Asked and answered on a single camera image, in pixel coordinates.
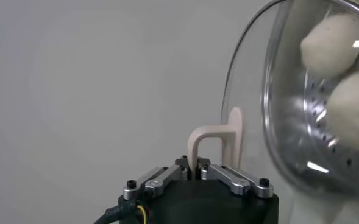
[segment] white ball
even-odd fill
[[[302,61],[310,73],[329,78],[341,75],[357,59],[359,17],[352,13],[330,16],[321,21],[301,42]]]
[[[345,145],[359,150],[359,72],[344,79],[327,104],[327,126]]]

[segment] white backdrop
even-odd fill
[[[265,2],[0,0],[0,224],[93,223],[184,154]]]

